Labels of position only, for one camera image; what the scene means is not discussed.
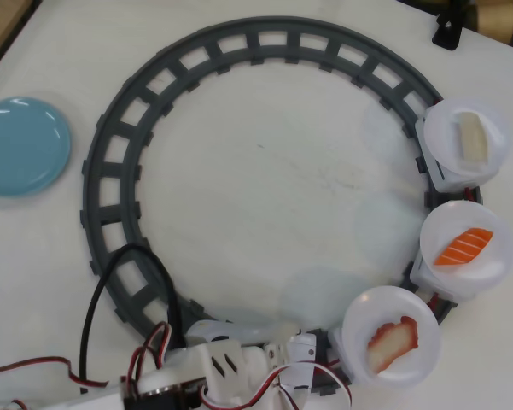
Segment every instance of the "gold object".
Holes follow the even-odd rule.
[[[488,6],[492,4],[513,4],[513,0],[475,0],[476,6]]]
[[[510,43],[513,35],[513,3],[476,8],[477,32],[501,43]]]

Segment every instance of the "red wire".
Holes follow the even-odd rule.
[[[81,385],[87,386],[87,387],[98,387],[98,388],[103,388],[108,385],[108,382],[96,382],[93,380],[82,380],[81,378],[79,378],[72,372],[72,363],[70,362],[70,360],[66,359],[64,357],[60,357],[60,356],[35,357],[34,359],[18,361],[16,363],[12,363],[11,365],[0,367],[0,373],[7,372],[9,370],[19,369],[20,367],[31,366],[31,365],[40,365],[43,363],[62,363],[64,365],[67,365],[68,377],[73,382],[75,382],[77,384],[81,384]]]
[[[264,395],[264,393],[269,389],[271,383],[273,383],[273,380],[275,380],[275,378],[279,375],[280,372],[282,372],[283,370],[286,370],[286,367],[284,368],[281,368],[277,371],[275,371],[274,373],[272,373],[270,375],[270,377],[267,378],[267,380],[265,381],[264,384],[262,384],[262,387],[258,390],[258,392],[256,393],[256,395],[254,395],[254,397],[246,404],[242,404],[241,406],[237,406],[237,407],[228,407],[227,410],[243,410],[247,407],[252,407],[254,406],[258,401],[259,399],[262,398],[262,396]],[[199,389],[199,397],[201,398],[201,402],[207,406],[208,408],[210,408],[211,410],[224,410],[224,407],[217,407],[217,406],[213,406],[211,403],[209,403],[208,401],[205,400],[205,397],[203,397],[203,389],[204,387],[201,386],[201,388]]]
[[[328,368],[330,368],[330,367],[332,367],[332,366],[337,365],[339,362],[340,362],[340,360],[339,360],[339,359],[332,360],[330,363],[327,363],[325,366],[326,366],[326,367],[328,367]],[[314,372],[316,372],[316,373],[324,373],[321,369],[318,369],[318,368],[316,368],[316,367],[315,367],[315,371],[314,371]]]
[[[28,410],[28,407],[26,406],[26,404],[23,403],[21,400],[14,399],[11,402],[16,404],[17,406],[19,406],[21,408],[21,410]]]
[[[292,408],[294,410],[300,410],[300,408],[298,407],[298,405],[296,404],[296,402],[294,401],[292,396],[288,393],[288,391],[283,386],[279,386],[279,389],[281,389],[283,391],[283,393],[287,396],[287,399],[289,399],[290,404],[292,405]]]
[[[161,331],[161,328],[163,328],[163,340],[166,340],[166,329],[167,329],[167,323],[166,322],[160,322],[156,326],[154,326],[154,329],[150,332],[149,336],[146,337],[146,340],[144,341],[143,346],[144,347],[150,347],[152,342],[154,341],[154,338],[158,335],[158,333]],[[146,349],[142,352],[142,357],[138,360],[137,363],[137,372],[135,373],[135,380],[139,380],[141,375],[143,374],[143,365],[144,365],[144,356],[146,355]],[[161,363],[158,360],[158,369],[161,369]]]
[[[154,356],[154,363],[157,366],[157,357],[155,355],[155,350],[153,350],[150,346],[141,346],[137,348],[131,357],[131,362],[129,363],[129,369],[127,370],[127,377],[125,380],[125,389],[128,393],[131,393],[131,381],[133,377],[133,371],[135,370],[135,365],[137,361],[141,360],[142,353],[148,350]]]
[[[470,190],[470,188],[465,188],[465,189],[464,189],[464,194],[465,194],[465,196],[467,197],[467,199],[468,199],[469,201],[475,202],[475,198],[474,198],[474,196],[472,195],[472,191]]]
[[[438,293],[435,293],[433,297],[430,298],[430,301],[428,301],[427,306],[430,310],[434,312],[436,309],[436,304],[438,303]]]

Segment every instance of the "wooden edge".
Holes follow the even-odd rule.
[[[8,24],[6,27],[0,32],[0,47],[4,44],[4,42],[8,39],[9,34],[14,30],[19,20],[25,14],[25,12],[30,7],[32,0],[19,0],[19,5],[17,10],[9,17]]]

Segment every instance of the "blue plate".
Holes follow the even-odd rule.
[[[70,130],[55,108],[27,97],[0,101],[0,196],[42,190],[69,155]]]

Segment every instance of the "white table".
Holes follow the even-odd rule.
[[[434,18],[392,0],[44,2],[0,63],[0,98],[53,103],[70,121],[73,152],[48,190],[0,199],[0,365],[78,359],[96,285],[79,223],[81,164],[121,85],[174,40],[253,15],[352,28],[404,57],[443,96],[494,105],[513,130],[513,49],[472,32],[455,52],[435,47]],[[141,227],[180,292],[212,314],[333,325],[359,291],[397,278],[415,254],[425,183],[398,124],[365,91],[314,67],[272,62],[208,79],[175,107],[141,160]],[[513,229],[513,150],[482,192]],[[112,248],[123,240],[114,229]],[[140,286],[122,278],[130,290]],[[125,374],[140,343],[113,309],[105,296],[96,312],[95,379]],[[441,328],[443,356],[425,382],[411,391],[354,387],[354,408],[513,410],[513,273]],[[77,394],[58,365],[0,376],[0,401],[37,406]],[[311,408],[343,408],[341,400],[315,399]]]

